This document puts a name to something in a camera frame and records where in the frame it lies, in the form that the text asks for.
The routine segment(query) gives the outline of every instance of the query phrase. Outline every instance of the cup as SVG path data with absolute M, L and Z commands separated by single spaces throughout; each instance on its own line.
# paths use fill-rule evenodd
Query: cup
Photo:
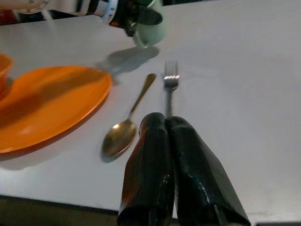
M 12 64 L 13 60 L 9 56 L 0 54 L 0 97 L 4 93 L 6 76 Z
M 134 42 L 140 48 L 147 48 L 160 42 L 166 34 L 166 22 L 164 19 L 161 0 L 153 0 L 147 6 L 152 8 L 163 16 L 163 20 L 158 25 L 138 24 L 134 35 Z

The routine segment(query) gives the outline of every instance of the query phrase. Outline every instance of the orange bowl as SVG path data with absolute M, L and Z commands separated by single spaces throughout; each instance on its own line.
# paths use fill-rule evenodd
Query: orange bowl
M 13 64 L 13 60 L 4 54 L 0 54 L 0 97 L 5 90 L 6 75 Z

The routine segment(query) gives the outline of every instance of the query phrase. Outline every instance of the light green mug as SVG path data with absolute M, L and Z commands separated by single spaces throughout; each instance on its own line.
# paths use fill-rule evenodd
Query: light green mug
M 160 42 L 166 34 L 166 22 L 164 19 L 163 7 L 161 0 L 153 0 L 147 6 L 160 13 L 163 20 L 158 25 L 138 24 L 134 35 L 134 42 L 140 48 L 147 48 Z

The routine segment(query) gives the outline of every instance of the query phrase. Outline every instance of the floor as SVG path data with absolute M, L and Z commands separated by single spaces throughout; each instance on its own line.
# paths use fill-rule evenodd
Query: floor
M 116 218 L 114 211 L 0 196 L 0 226 L 116 226 Z

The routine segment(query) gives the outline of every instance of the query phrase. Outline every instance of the spoon handle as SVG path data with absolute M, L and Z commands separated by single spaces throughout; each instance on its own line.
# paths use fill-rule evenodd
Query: spoon handle
M 155 74 L 149 74 L 147 77 L 146 77 L 146 80 L 144 82 L 144 85 L 143 85 L 143 88 L 140 92 L 140 95 L 139 97 L 137 98 L 133 108 L 131 109 L 130 111 L 130 114 L 129 114 L 129 118 L 131 118 L 132 114 L 134 113 L 136 107 L 138 106 L 138 104 L 140 103 L 141 99 L 143 98 L 144 94 L 146 93 L 146 91 L 149 89 L 149 87 L 151 86 L 151 84 L 154 82 L 156 78 L 156 75 Z

